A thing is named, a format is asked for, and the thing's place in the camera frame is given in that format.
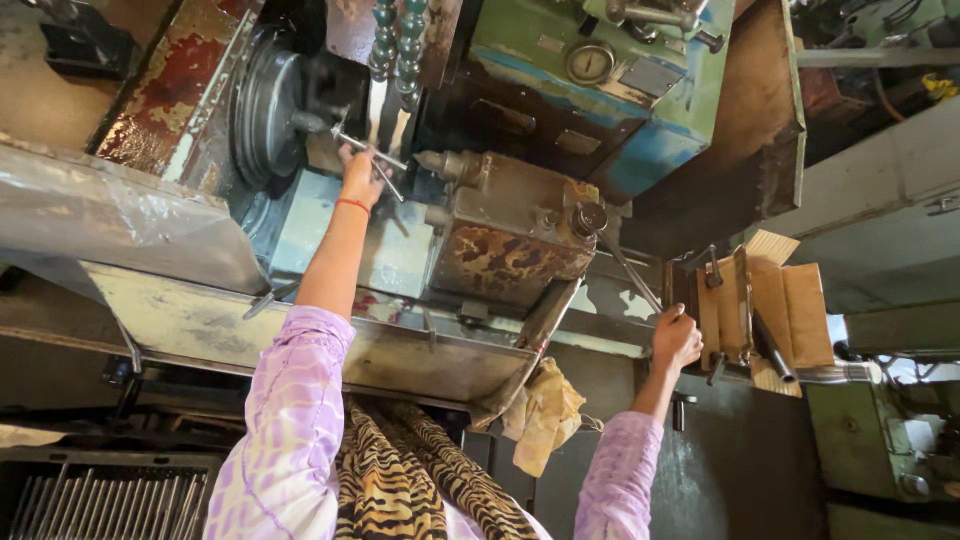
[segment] woman's left arm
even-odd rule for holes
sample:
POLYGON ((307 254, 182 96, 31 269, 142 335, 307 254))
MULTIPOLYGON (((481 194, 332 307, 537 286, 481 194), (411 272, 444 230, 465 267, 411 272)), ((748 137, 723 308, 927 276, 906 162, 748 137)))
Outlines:
MULTIPOLYGON (((369 209, 382 183, 372 153, 341 149, 341 199, 369 209)), ((247 434, 221 469, 205 538, 333 535, 333 461, 344 431, 341 367, 355 335, 349 324, 367 210, 338 203, 274 344, 261 353, 247 397, 247 434)))

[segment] metal rod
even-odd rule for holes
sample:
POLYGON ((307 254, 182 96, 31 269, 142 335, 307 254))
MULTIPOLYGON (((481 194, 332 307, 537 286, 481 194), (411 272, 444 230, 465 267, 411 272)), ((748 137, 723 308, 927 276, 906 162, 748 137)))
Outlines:
POLYGON ((47 527, 47 536, 54 536, 54 532, 57 535, 60 535, 60 529, 63 527, 63 522, 65 513, 61 513, 61 510, 68 508, 70 503, 73 501, 73 496, 77 493, 77 486, 80 485, 81 479, 70 479, 67 480, 63 485, 63 493, 60 494, 60 500, 57 501, 57 509, 54 510, 53 518, 50 520, 50 526, 47 527))
POLYGON ((43 481, 43 491, 40 492, 40 500, 36 503, 34 518, 30 520, 30 527, 27 528, 27 538, 34 538, 34 533, 37 531, 37 526, 39 526, 40 522, 46 518, 47 511, 50 509, 50 501, 54 497, 53 491, 51 491, 51 488, 54 485, 56 485, 56 481, 53 479, 46 479, 43 481))
POLYGON ((380 167, 380 165, 378 165, 375 160, 371 160, 371 164, 373 165, 373 169, 376 170, 377 173, 379 173, 380 178, 383 179, 383 183, 390 188, 390 192, 394 194, 394 197, 396 197, 396 199, 400 201, 400 203, 402 203, 403 195, 400 195, 400 192, 396 190, 394 183, 390 182, 390 177, 387 176, 387 173, 383 171, 383 168, 380 167))
POLYGON ((16 529, 14 528, 10 529, 10 532, 11 532, 10 538, 14 538, 16 540, 23 538, 23 529, 27 527, 27 523, 36 520, 36 515, 34 516, 34 519, 31 520, 31 512, 33 511, 33 513, 36 514, 37 511, 39 510, 39 508, 36 507, 35 504, 36 504, 37 496, 40 495, 40 493, 43 490, 43 488, 41 488, 40 485, 43 484, 44 487, 46 487, 46 484, 47 482, 50 481, 50 479, 44 480, 42 477, 34 477, 34 479, 36 480, 36 482, 34 482, 34 487, 30 490, 30 499, 27 501, 27 507, 24 508, 23 517, 21 518, 20 525, 16 529))
POLYGON ((657 300, 657 297, 654 296, 650 287, 647 286, 647 283, 640 277, 640 275, 634 270, 634 266, 627 260, 623 255, 623 252, 620 251, 620 246, 610 240, 610 237, 607 236, 607 233, 604 231, 598 231, 597 237, 600 238, 604 244, 610 248, 610 253, 613 255, 613 258, 620 263, 620 266, 623 266, 624 271, 627 273, 627 277, 630 278, 630 281, 634 283, 634 286, 638 291, 640 291, 640 296, 650 304, 650 307, 653 308, 654 312, 657 315, 663 313, 663 306, 660 305, 660 301, 657 300))
POLYGON ((190 478, 190 487, 186 491, 186 497, 183 498, 183 506, 180 508, 180 515, 177 516, 177 523, 174 525, 174 532, 171 535, 174 540, 180 538, 186 526, 187 509, 190 507, 190 502, 193 501, 193 494, 197 491, 197 480, 199 477, 199 475, 194 475, 190 478))
POLYGON ((110 480, 104 480, 100 486, 101 493, 97 496, 97 502, 93 505, 93 514, 90 515, 90 522, 86 525, 86 529, 84 529, 84 533, 81 535, 82 538, 86 538, 90 535, 90 532, 96 532, 98 528, 104 526, 104 519, 107 517, 107 504, 110 502, 110 497, 113 496, 113 492, 117 487, 116 482, 110 480))
POLYGON ((84 475, 84 483, 80 486, 80 494, 74 499, 73 496, 70 497, 71 501, 66 508, 66 513, 63 514, 63 521, 60 523, 60 528, 57 530, 57 537, 60 537, 60 530, 63 529, 63 524, 67 524, 66 530, 63 533, 66 536, 70 536, 70 533, 73 531, 74 524, 77 523, 78 519, 82 519, 82 516, 85 515, 84 510, 84 501, 86 505, 89 506, 90 501, 92 501, 93 490, 96 489, 99 480, 93 480, 91 484, 90 481, 93 478, 93 467, 90 467, 86 470, 84 475))
POLYGON ((133 489, 133 499, 130 505, 130 512, 124 514, 123 532, 120 534, 121 540, 127 537, 127 531, 130 530, 130 527, 134 524, 134 522, 136 522, 137 518, 135 516, 138 516, 139 510, 143 509, 143 501, 146 499, 146 488, 144 489, 141 489, 141 488, 143 488, 146 485, 146 483, 149 483, 149 482, 144 482, 143 479, 138 479, 136 481, 136 487, 133 489), (136 500, 138 498, 140 499, 140 508, 138 509, 138 511, 134 512, 133 509, 137 508, 136 500))
POLYGON ((37 530, 40 534, 44 534, 44 531, 46 531, 45 535, 50 536, 53 532, 48 530, 48 528, 53 528, 54 515, 50 513, 50 510, 53 509, 54 514, 57 513, 57 507, 60 506, 60 501, 63 500, 63 495, 66 493, 66 483, 66 463, 64 463, 60 468, 60 474, 57 476, 57 483, 54 484, 54 490, 50 493, 50 500, 47 502, 47 508, 43 513, 43 522, 40 523, 40 529, 37 530))
POLYGON ((104 514, 100 516, 100 523, 97 524, 97 529, 93 531, 94 538, 100 538, 105 532, 110 528, 110 524, 113 522, 113 517, 117 515, 117 505, 120 503, 120 497, 126 492, 127 483, 123 480, 116 480, 110 483, 110 491, 113 492, 113 498, 111 500, 110 493, 107 493, 107 506, 110 508, 109 514, 107 514, 106 508, 104 508, 104 514))
POLYGON ((153 489, 156 491, 156 487, 159 485, 159 482, 148 481, 147 485, 144 487, 143 496, 140 498, 140 506, 136 509, 136 513, 133 520, 133 529, 130 531, 130 537, 135 538, 136 532, 140 529, 140 524, 143 522, 143 510, 147 504, 148 493, 153 489))
POLYGON ((166 538, 170 527, 170 513, 173 510, 174 498, 178 495, 180 477, 174 477, 174 485, 170 488, 170 499, 167 500, 167 509, 163 512, 163 524, 160 526, 160 538, 166 538))
POLYGON ((193 514, 190 516, 190 521, 187 526, 186 534, 183 535, 183 538, 187 540, 193 538, 193 529, 197 526, 197 518, 200 516, 200 507, 203 505, 203 501, 204 501, 205 486, 206 486, 206 475, 203 475, 200 481, 200 491, 197 494, 197 503, 194 504, 193 514))
POLYGON ((17 525, 20 522, 20 518, 23 516, 23 508, 27 505, 27 494, 33 493, 33 489, 31 489, 32 487, 36 489, 34 486, 34 477, 27 477, 27 481, 23 484, 23 489, 20 490, 20 501, 16 504, 16 511, 13 513, 13 521, 10 525, 10 534, 7 536, 8 540, 13 540, 13 533, 19 528, 17 525))
POLYGON ((156 501, 156 507, 154 508, 154 521, 150 526, 150 540, 156 538, 157 528, 160 526, 160 510, 163 508, 163 502, 167 499, 167 492, 170 489, 170 479, 163 481, 163 489, 160 490, 160 498, 156 501))
MULTIPOLYGON (((90 467, 88 471, 92 472, 93 467, 90 467)), ((103 480, 93 480, 93 483, 90 485, 90 490, 84 494, 81 492, 80 500, 77 501, 77 510, 73 514, 73 518, 70 519, 70 525, 66 528, 65 538, 73 538, 74 535, 74 524, 77 524, 77 534, 81 535, 84 530, 84 524, 86 524, 86 518, 90 515, 91 506, 95 506, 97 498, 100 496, 100 490, 103 489, 104 481, 103 480)))
MULTIPOLYGON (((364 149, 367 148, 367 144, 366 144, 366 143, 361 142, 361 141, 359 141, 359 140, 351 137, 350 135, 345 134, 345 133, 344 133, 344 127, 343 127, 343 125, 341 125, 341 124, 337 124, 336 126, 333 126, 333 128, 330 129, 330 133, 333 134, 333 140, 337 140, 337 139, 343 140, 346 144, 349 144, 350 146, 352 146, 353 148, 355 148, 355 149, 357 149, 357 150, 364 150, 364 149)), ((388 163, 389 163, 390 165, 392 165, 393 167, 395 167, 395 168, 397 168, 397 169, 400 169, 401 171, 406 171, 406 170, 407 170, 407 166, 406 166, 404 163, 402 163, 402 162, 400 162, 400 161, 398 161, 398 160, 395 160, 394 158, 391 158, 389 155, 384 154, 383 152, 380 152, 379 150, 377 150, 377 151, 376 151, 376 154, 374 154, 374 155, 375 155, 377 158, 388 162, 388 163)))

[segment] lavender kurta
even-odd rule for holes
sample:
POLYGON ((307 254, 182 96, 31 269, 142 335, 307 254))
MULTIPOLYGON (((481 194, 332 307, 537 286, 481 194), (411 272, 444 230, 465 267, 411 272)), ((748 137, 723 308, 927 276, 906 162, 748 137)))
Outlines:
MULTIPOLYGON (((247 434, 214 487, 204 538, 333 537, 344 434, 340 369, 356 334, 343 317, 294 306, 274 344, 260 355, 245 416, 247 434)), ((663 426, 623 412, 606 426, 580 492, 575 537, 648 538, 650 485, 663 426)), ((451 539, 484 538, 444 501, 451 539)), ((540 538, 550 536, 527 516, 540 538)))

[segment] woman's left hand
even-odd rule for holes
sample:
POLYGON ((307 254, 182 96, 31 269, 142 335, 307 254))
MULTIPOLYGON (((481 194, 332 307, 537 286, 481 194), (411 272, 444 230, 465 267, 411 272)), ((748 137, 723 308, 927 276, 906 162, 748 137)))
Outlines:
POLYGON ((373 147, 368 146, 363 152, 353 154, 352 147, 345 144, 338 154, 344 164, 344 187, 340 190, 340 198, 357 201, 371 209, 383 191, 383 180, 373 176, 373 147))

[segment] cardboard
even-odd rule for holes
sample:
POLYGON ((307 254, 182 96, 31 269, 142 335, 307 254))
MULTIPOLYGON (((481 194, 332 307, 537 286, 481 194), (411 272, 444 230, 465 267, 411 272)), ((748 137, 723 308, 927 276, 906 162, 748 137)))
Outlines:
MULTIPOLYGON (((827 331, 820 268, 816 264, 786 266, 799 240, 757 231, 746 243, 753 308, 763 317, 787 364, 810 367, 833 364, 833 347, 827 331)), ((736 297, 736 270, 731 257, 717 261, 724 284, 707 289, 706 272, 697 271, 700 328, 704 335, 701 366, 712 368, 713 352, 739 351, 742 346, 736 297)), ((751 363, 754 386, 788 396, 801 397, 800 385, 784 384, 764 359, 751 363)))

